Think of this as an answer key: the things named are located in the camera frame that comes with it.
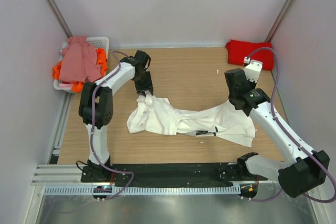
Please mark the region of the white printed t-shirt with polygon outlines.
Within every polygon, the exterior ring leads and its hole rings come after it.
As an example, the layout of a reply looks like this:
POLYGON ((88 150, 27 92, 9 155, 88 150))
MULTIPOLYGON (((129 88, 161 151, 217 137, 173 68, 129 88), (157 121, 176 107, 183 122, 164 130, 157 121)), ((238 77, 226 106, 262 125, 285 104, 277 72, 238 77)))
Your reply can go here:
POLYGON ((131 134, 147 131, 160 135, 217 136, 251 147, 256 135, 252 119, 226 101, 203 111, 180 110, 167 98, 139 96, 138 106, 127 120, 131 134))

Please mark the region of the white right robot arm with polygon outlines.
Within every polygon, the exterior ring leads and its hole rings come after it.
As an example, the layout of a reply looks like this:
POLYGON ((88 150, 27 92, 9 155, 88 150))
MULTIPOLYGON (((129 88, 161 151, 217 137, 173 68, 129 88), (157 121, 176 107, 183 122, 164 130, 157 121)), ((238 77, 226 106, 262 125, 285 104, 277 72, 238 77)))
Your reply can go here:
POLYGON ((276 181, 292 198, 322 185, 330 161, 327 153, 305 143, 271 105, 270 97, 247 80, 244 70, 228 70, 224 76, 229 102, 261 126, 284 157, 281 162, 258 153, 245 154, 237 160, 238 177, 248 180, 259 175, 276 181))

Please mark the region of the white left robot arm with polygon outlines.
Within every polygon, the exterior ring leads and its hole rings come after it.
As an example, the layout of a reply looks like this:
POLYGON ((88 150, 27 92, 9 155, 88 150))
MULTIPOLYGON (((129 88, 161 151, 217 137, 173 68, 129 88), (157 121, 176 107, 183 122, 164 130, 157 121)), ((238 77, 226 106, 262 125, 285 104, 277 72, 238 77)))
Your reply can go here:
POLYGON ((151 57, 144 51, 134 56, 124 56, 117 67, 96 82, 86 82, 79 104, 79 116, 89 135, 90 153, 82 168, 81 181, 106 182, 115 172, 111 168, 108 151, 108 125, 113 117, 113 96, 128 81, 132 80, 138 95, 153 93, 153 83, 148 67, 151 57))

